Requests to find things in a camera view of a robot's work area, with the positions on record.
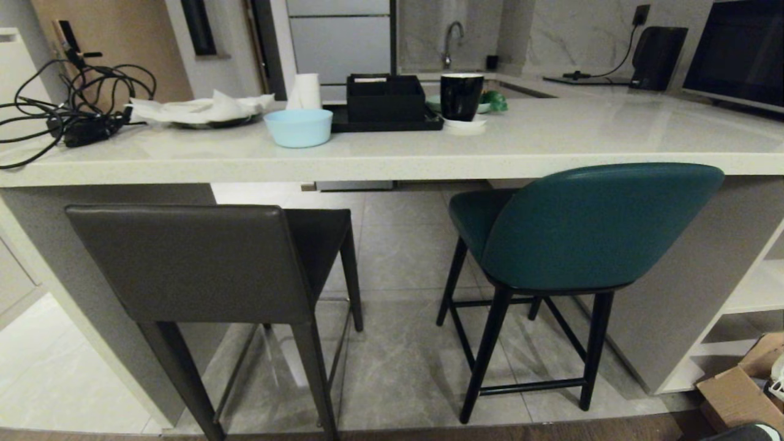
chair backrest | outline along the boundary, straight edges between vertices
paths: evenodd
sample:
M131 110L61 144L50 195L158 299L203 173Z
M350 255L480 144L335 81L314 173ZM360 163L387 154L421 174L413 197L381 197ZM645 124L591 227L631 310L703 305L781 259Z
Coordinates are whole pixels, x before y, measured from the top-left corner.
M716 167L681 163L555 173L522 188L504 207L482 267L531 290L631 283L670 248L723 180Z
M298 323L312 294L279 206L69 206L137 322Z

white countertop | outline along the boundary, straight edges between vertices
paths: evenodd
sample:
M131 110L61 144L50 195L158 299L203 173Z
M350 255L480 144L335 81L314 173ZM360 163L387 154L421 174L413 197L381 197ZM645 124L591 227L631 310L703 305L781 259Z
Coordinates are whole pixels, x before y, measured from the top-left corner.
M784 175L780 121L625 87L574 90L526 78L517 85L562 98L509 100L508 112L487 116L481 135L334 133L306 149L278 147L263 123L211 131L128 127L108 141L58 147L24 169L0 171L0 187L522 178L658 161ZM0 163L30 155L35 145L0 154Z

wooden floor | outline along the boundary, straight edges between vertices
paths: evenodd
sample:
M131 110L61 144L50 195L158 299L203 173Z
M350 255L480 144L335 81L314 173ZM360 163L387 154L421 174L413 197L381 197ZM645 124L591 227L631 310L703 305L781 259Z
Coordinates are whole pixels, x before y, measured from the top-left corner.
M568 423L341 432L342 441L696 441L713 434L698 410ZM203 436L122 436L0 428L0 441L204 441ZM227 441L321 441L323 435L233 435Z

chair leg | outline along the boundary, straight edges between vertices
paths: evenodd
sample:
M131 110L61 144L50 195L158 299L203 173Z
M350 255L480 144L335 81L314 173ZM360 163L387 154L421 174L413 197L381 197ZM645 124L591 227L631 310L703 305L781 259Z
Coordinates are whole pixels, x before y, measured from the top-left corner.
M444 324L446 312L449 310L449 304L452 303L452 295L455 293L455 286L457 286L457 279L460 277L460 270L463 269L463 262L466 261L467 250L468 247L463 241L463 238L458 237L457 246L455 247L455 256L452 258L452 266L449 268L449 277L446 279L444 298L441 299L441 308L438 310L438 318L436 319L436 324L439 326Z
M539 308L542 306L542 298L541 297L534 297L533 303L531 303L531 309L528 310L528 320L536 320L536 315L539 314Z
M340 260L343 262L343 274L346 276L348 298L351 314L354 316L354 328L361 332L365 328L362 320L362 302L359 295L359 274L357 272L357 252L354 249L354 229L351 224L346 231L346 238L340 246Z
M292 325L292 332L297 350L299 350L299 357L305 367L310 393L313 394L313 401L316 402L316 410L326 439L328 441L337 440L338 429L335 422L335 411L332 408L332 398L329 395L327 371L316 322L311 320L309 323Z
M610 323L612 299L615 293L597 293L593 296L593 312L590 320L590 333L588 336L588 350L586 351L586 369L584 377L586 385L580 394L580 409L588 411L590 400L593 396L593 386L599 373L599 361L604 347L604 338L607 335L607 326Z
M509 308L509 303L512 300L512 293L513 291L509 289L495 288L495 296L493 296L490 304L488 321L485 324L485 331L479 344L477 361L474 363L474 369L471 372L466 401L463 404L463 410L460 412L460 422L463 424L467 424L471 419L474 404L476 404L477 398L479 398L479 389L482 386L482 381L485 379L485 374L490 364L490 357L492 357L493 349L495 349L495 343L501 334L501 326L504 318L506 318L506 310Z
M138 323L163 370L209 441L224 441L226 433L214 422L215 410L201 382L196 364L176 323Z

gray tile floor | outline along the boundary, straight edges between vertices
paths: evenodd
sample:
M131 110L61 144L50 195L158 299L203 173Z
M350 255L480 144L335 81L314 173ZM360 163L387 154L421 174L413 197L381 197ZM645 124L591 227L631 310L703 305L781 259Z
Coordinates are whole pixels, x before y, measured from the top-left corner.
M447 202L484 183L409 184L394 192L300 192L297 184L214 184L219 203L279 204L290 208L350 208L358 250L365 331L349 330L336 373L333 400L341 429L457 426L470 376L451 319L435 326L456 234ZM347 316L342 266L337 261L317 314L328 364ZM492 288L468 259L456 295L489 298ZM557 302L578 335L588 320L574 301ZM486 377L487 385L579 374L581 361L543 308L507 316ZM474 350L486 310L464 311ZM761 316L728 317L750 329ZM232 326L205 374L214 397L230 372L247 326ZM726 339L725 335L715 335ZM94 399L85 402L85 393ZM576 406L579 390L481 397L472 425L569 421L654 414L693 408L699 394L648 396L619 357L605 349L590 412ZM229 433L319 431L317 414L286 326L260 330L238 388L223 415ZM84 432L161 433L51 296L0 332L0 425ZM186 412L166 433L199 433Z

